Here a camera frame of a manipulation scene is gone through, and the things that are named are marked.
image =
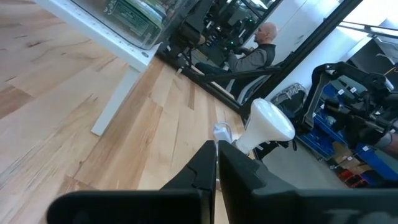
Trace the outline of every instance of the wooden floor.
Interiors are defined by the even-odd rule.
[[[28,0],[0,0],[0,223],[45,223],[80,189],[158,189],[237,114],[154,59],[103,137],[127,65]],[[220,194],[217,223],[227,223]]]

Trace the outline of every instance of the gray shirt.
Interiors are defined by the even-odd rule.
[[[238,59],[234,53],[228,54],[228,65],[232,72],[245,72],[258,69],[267,62],[267,52],[263,49],[254,49],[249,55]]]

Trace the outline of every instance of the white wall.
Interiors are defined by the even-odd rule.
[[[398,14],[394,17],[388,17],[382,24],[382,27],[398,28]],[[377,41],[382,51],[392,59],[392,63],[398,62],[398,39],[389,37],[379,37],[381,42]]]
[[[279,29],[274,40],[277,47],[273,64],[285,60],[337,6],[337,0],[283,0],[266,20]],[[244,46],[257,47],[254,35]]]
[[[379,25],[386,19],[385,12],[391,7],[391,1],[396,0],[364,0],[345,20]],[[266,99],[271,99],[276,93],[296,82],[309,90],[312,85],[312,70],[315,67],[346,60],[346,54],[366,36],[362,32],[337,27]]]

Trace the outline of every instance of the gray floor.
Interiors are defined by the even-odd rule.
[[[263,158],[268,169],[284,181],[299,189],[347,189],[324,162],[303,145],[297,143],[297,151],[279,147]]]

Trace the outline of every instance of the metal rod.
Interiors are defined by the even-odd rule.
[[[266,68],[266,69],[257,69],[248,72],[234,72],[234,73],[225,73],[225,74],[206,74],[204,77],[200,77],[199,80],[202,82],[216,82],[216,81],[225,81],[239,78],[250,78],[250,77],[261,77],[263,75],[273,75],[275,73],[280,72],[280,67],[274,68]]]
[[[344,25],[339,25],[338,27],[351,29],[351,30],[356,30],[356,31],[367,33],[367,34],[378,35],[378,36],[381,36],[381,37],[389,37],[389,38],[393,38],[393,39],[398,39],[398,36],[396,36],[396,35],[385,34],[385,33],[382,33],[382,32],[376,32],[376,31],[373,31],[371,29],[354,28],[354,27],[349,27],[349,26],[344,26]]]
[[[394,28],[388,28],[388,27],[381,27],[381,26],[374,26],[374,25],[360,24],[360,23],[357,23],[357,22],[346,22],[346,21],[343,21],[343,22],[345,22],[345,23],[348,23],[348,24],[359,25],[359,26],[368,26],[368,27],[374,27],[374,28],[379,28],[379,29],[386,29],[386,30],[398,31],[398,29],[394,29]]]

